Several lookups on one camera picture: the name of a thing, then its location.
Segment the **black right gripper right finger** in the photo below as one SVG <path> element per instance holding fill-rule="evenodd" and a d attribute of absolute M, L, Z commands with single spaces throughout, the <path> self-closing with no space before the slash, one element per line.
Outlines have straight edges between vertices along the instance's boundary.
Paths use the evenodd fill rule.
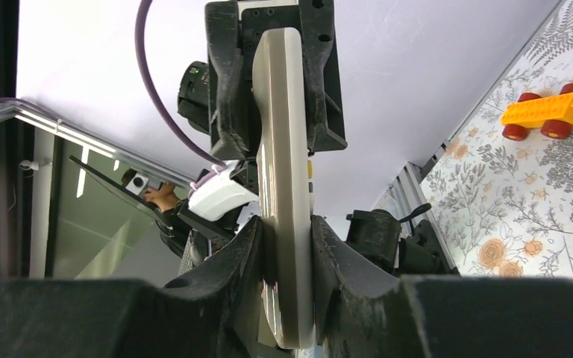
<path fill-rule="evenodd" d="M 311 224 L 327 357 L 573 357 L 573 280 L 393 277 Z"/>

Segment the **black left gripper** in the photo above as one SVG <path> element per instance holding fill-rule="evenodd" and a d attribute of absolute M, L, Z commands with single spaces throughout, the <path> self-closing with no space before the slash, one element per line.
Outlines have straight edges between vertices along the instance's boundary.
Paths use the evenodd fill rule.
<path fill-rule="evenodd" d="M 254 54 L 263 33 L 277 28 L 301 33 L 308 148 L 347 148 L 333 1 L 209 1 L 204 15 L 213 157 L 255 158 L 244 54 Z"/>

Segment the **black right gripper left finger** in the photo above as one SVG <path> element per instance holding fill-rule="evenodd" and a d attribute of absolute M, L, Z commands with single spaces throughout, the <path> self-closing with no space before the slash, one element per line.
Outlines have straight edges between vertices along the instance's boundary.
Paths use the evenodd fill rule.
<path fill-rule="evenodd" d="M 235 238 L 163 288 L 143 280 L 0 280 L 0 357 L 255 357 L 260 243 Z"/>

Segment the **white remote control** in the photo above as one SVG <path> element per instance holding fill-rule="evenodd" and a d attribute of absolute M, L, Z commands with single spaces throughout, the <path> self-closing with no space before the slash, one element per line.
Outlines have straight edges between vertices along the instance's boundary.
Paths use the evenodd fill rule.
<path fill-rule="evenodd" d="M 253 60 L 252 89 L 262 131 L 257 167 L 266 317 L 280 347 L 309 348 L 315 342 L 311 211 L 297 29 L 263 33 Z"/>

